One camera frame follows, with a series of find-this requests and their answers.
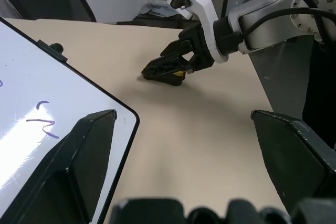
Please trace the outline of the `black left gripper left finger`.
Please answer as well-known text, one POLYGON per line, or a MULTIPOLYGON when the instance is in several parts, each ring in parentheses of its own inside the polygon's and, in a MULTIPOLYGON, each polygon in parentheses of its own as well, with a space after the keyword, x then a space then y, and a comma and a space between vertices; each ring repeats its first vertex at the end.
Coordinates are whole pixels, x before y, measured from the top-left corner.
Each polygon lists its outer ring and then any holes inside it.
POLYGON ((116 110, 88 114, 42 159, 0 224, 89 224, 107 173, 116 110))

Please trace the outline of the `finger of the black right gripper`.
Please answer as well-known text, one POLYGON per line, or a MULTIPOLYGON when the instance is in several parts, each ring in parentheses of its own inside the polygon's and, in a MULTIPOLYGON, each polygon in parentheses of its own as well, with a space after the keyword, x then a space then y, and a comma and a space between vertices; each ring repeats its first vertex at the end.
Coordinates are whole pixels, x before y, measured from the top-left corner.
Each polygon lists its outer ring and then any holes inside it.
POLYGON ((186 55, 192 51, 192 44, 189 40, 176 40, 171 42, 161 53, 160 56, 167 56, 178 53, 179 55, 186 55))
POLYGON ((173 52, 151 60, 141 71, 144 77, 158 77, 190 69, 190 64, 180 53, 173 52))

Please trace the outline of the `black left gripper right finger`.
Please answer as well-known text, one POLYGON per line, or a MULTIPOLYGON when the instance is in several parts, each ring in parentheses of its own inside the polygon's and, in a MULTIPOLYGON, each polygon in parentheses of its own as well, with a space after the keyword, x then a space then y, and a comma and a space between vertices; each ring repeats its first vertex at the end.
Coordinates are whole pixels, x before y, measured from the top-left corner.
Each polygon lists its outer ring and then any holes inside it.
POLYGON ((336 151, 301 120, 263 110, 251 119, 292 224, 336 224, 336 151))

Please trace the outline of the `black and yellow eraser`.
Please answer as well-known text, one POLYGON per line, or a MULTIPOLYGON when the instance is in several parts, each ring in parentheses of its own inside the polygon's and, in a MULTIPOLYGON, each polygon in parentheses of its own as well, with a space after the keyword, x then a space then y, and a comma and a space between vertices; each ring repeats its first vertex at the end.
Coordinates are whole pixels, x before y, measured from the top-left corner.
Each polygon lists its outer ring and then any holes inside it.
POLYGON ((170 73, 150 73, 148 71, 142 70, 142 75, 144 79, 155 81, 159 83, 165 83, 171 86, 180 86, 185 80, 186 72, 170 72, 170 73))

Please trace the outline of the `black whiteboard edge clip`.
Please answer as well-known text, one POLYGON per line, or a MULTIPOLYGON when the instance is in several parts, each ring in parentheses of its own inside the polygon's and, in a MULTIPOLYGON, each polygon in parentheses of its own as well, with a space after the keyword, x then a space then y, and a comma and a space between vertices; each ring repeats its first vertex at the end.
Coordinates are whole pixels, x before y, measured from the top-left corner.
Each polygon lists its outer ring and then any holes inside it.
POLYGON ((54 59, 56 59, 59 62, 67 62, 67 58, 61 53, 55 51, 54 49, 52 49, 50 47, 50 45, 46 44, 45 42, 43 42, 42 40, 38 40, 36 42, 37 47, 39 47, 41 50, 43 50, 44 52, 48 53, 50 56, 52 56, 54 59))

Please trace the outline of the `black flat bag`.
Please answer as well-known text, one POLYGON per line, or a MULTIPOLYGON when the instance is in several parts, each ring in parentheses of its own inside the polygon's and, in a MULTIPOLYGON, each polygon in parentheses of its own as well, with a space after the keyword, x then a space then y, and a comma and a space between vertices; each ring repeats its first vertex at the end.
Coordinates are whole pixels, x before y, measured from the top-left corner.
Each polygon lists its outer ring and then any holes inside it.
POLYGON ((139 14, 131 21, 117 22, 117 25, 148 26, 171 29, 184 29, 194 25, 198 20, 187 20, 182 15, 176 14, 171 17, 159 17, 150 14, 139 14))

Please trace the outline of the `grey crumpled cloth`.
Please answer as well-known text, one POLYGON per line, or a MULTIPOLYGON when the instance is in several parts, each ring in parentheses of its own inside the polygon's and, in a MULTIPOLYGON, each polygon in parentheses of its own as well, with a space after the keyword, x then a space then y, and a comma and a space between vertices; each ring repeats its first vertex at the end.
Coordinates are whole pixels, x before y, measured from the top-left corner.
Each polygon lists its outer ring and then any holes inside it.
POLYGON ((168 18, 178 14, 167 2, 146 3, 142 6, 140 14, 149 14, 156 17, 168 18))

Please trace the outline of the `dark robot torso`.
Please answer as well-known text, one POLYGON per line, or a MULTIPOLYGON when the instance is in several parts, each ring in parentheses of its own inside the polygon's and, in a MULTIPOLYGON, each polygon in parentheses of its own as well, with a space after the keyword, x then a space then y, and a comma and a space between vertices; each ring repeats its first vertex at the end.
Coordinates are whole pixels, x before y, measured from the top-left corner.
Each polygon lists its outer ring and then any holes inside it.
POLYGON ((336 39, 322 25, 322 42, 315 41, 310 56, 309 81, 303 121, 332 149, 336 146, 336 39))

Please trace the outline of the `black round knob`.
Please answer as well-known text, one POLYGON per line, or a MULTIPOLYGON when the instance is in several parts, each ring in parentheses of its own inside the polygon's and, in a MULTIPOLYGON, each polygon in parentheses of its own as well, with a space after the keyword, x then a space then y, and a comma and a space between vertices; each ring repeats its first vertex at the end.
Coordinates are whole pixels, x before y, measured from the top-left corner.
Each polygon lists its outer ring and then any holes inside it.
POLYGON ((60 54, 63 53, 63 51, 64 51, 63 46, 61 44, 59 44, 59 43, 51 44, 50 47, 52 49, 54 49, 55 51, 59 52, 60 54))

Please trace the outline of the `white whiteboard with black frame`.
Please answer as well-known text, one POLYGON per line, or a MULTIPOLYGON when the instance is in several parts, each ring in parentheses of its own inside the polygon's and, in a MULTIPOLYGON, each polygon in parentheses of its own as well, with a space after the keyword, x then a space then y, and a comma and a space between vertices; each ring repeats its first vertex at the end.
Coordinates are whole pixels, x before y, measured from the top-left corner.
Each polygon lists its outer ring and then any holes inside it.
POLYGON ((140 119, 75 63, 114 63, 123 26, 0 18, 0 218, 46 154, 88 114, 116 110, 106 177, 92 221, 103 224, 140 119), (59 43, 67 62, 37 47, 59 43))

